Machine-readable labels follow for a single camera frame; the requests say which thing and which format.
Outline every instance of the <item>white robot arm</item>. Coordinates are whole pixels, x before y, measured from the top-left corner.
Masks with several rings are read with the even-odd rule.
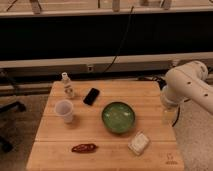
[[[204,82],[207,76],[206,65],[199,61],[172,68],[165,75],[167,85],[161,92],[161,102],[170,109],[189,98],[213,115],[213,87]]]

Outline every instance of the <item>white sponge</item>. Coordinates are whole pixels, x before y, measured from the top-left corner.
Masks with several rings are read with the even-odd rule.
[[[148,144],[149,139],[142,132],[138,132],[135,137],[130,141],[128,147],[136,155],[141,155]]]

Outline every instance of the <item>toy pepper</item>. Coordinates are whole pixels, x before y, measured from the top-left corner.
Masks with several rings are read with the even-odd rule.
[[[72,148],[72,152],[76,153],[90,153],[94,152],[98,148],[95,144],[79,144]]]

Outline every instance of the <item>white cup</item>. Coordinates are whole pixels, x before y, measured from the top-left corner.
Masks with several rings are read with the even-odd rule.
[[[65,123],[73,120],[73,104],[69,100],[60,100],[55,104],[55,113],[64,119]]]

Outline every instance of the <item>ceramic bowl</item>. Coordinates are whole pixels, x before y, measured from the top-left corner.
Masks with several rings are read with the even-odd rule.
[[[104,108],[102,120],[109,131],[122,134],[133,127],[135,113],[129,105],[123,102],[112,102]]]

